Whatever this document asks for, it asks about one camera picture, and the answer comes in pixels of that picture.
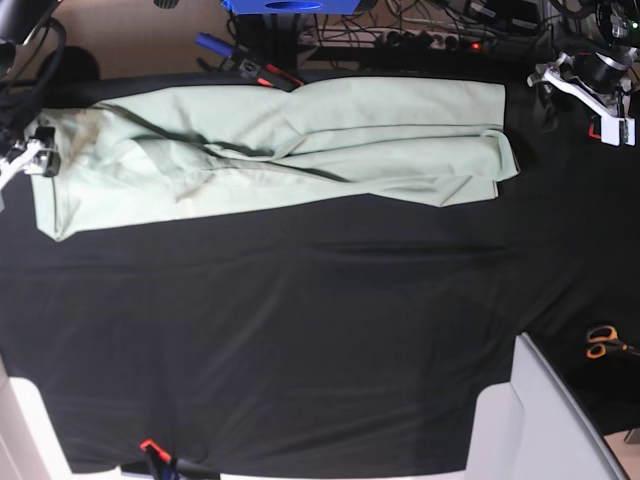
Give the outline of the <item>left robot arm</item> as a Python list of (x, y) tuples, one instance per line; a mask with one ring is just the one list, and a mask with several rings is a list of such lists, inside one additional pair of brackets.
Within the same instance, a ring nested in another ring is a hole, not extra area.
[(527, 84), (535, 90), (534, 117), (545, 130), (558, 124), (562, 98), (580, 102), (590, 115), (588, 136), (610, 146), (636, 144), (631, 78), (639, 61), (637, 1), (564, 1), (551, 5), (562, 33), (553, 41), (558, 57), (535, 66)]

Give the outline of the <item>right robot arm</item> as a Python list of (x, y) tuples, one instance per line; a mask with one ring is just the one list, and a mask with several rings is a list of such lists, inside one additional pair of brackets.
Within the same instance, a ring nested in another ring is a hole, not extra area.
[[(1, 3), (1, 187), (17, 175), (55, 176), (60, 168), (55, 129), (28, 127), (38, 117), (46, 86), (56, 73), (67, 33), (53, 17), (55, 0), (3, 1)], [(50, 34), (56, 37), (45, 68), (32, 80), (23, 78)]]

